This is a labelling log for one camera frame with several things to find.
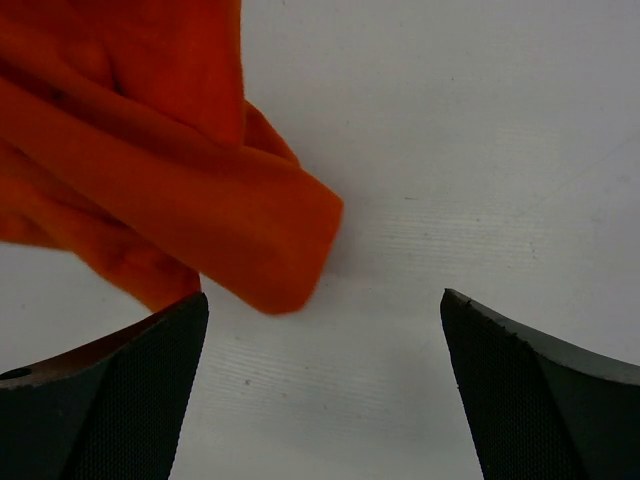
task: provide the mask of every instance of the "orange cloth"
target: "orange cloth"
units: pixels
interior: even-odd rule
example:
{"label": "orange cloth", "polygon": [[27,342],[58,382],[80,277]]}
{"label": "orange cloth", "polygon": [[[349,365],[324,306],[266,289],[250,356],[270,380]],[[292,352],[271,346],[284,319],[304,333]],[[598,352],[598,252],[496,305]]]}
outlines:
{"label": "orange cloth", "polygon": [[311,295],[341,200],[244,98],[240,0],[0,0],[0,240],[159,310]]}

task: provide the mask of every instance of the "black mesh material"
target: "black mesh material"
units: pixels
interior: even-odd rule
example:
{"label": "black mesh material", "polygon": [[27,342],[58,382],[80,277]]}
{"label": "black mesh material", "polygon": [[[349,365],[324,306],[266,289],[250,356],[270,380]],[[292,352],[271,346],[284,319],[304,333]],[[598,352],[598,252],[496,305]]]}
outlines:
{"label": "black mesh material", "polygon": [[533,350],[451,292],[441,314],[485,479],[586,479]]}
{"label": "black mesh material", "polygon": [[65,480],[166,479],[206,322],[162,322],[111,360]]}
{"label": "black mesh material", "polygon": [[0,376],[0,479],[166,480],[207,320],[194,295]]}

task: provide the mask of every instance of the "white table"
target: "white table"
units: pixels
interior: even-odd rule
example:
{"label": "white table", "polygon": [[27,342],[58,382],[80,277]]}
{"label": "white table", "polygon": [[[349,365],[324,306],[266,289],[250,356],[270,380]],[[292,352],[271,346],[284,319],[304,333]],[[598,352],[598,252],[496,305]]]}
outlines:
{"label": "white table", "polygon": [[[172,478],[481,478],[442,334],[454,287],[640,363],[640,4],[245,0],[247,93],[344,227],[302,313],[212,308]],[[146,312],[0,247],[0,371]]]}

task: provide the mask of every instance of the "fold of fabric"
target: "fold of fabric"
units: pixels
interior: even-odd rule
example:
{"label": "fold of fabric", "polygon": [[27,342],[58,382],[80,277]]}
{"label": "fold of fabric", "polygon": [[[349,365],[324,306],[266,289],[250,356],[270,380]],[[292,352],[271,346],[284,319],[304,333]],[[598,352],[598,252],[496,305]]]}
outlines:
{"label": "fold of fabric", "polygon": [[300,309],[342,201],[244,98],[239,0],[0,0],[0,241],[159,310]]}

